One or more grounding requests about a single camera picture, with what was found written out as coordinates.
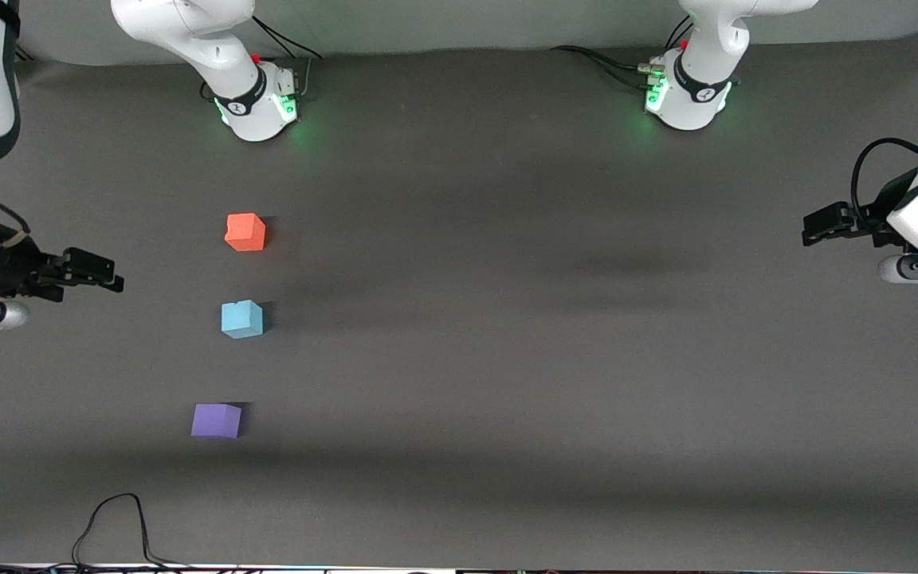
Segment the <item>light blue foam block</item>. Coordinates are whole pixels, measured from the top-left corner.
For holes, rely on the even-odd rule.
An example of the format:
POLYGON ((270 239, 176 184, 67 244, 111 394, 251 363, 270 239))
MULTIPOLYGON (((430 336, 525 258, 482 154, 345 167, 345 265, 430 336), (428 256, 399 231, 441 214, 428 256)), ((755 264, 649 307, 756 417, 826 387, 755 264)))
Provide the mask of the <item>light blue foam block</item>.
POLYGON ((220 331, 234 340, 265 334, 265 310, 254 301, 220 305, 220 331))

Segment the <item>orange foam block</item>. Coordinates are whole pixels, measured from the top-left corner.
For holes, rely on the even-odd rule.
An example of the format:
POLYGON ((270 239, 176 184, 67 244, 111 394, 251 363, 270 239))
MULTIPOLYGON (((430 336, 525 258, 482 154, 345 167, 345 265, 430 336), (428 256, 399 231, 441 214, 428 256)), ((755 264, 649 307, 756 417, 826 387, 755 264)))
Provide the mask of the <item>orange foam block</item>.
POLYGON ((234 212, 226 217, 226 244, 237 252, 265 249, 266 225, 255 212, 234 212))

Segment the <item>purple foam block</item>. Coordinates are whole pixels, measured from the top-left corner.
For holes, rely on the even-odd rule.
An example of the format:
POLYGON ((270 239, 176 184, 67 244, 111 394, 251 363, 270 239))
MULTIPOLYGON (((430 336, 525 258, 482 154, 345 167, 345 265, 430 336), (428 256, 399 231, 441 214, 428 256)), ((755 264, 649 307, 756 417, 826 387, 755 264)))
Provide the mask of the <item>purple foam block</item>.
POLYGON ((234 440, 240 436, 243 407, 228 403, 198 403, 194 406, 190 437, 234 440))

